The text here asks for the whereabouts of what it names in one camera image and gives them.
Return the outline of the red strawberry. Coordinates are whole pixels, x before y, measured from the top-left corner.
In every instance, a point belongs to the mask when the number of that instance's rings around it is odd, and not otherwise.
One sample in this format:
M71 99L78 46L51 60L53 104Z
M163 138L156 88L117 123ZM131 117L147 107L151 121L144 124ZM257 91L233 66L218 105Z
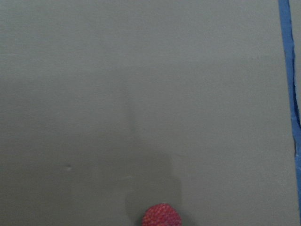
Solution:
M181 226L178 212L167 203L149 207L142 218L142 226Z

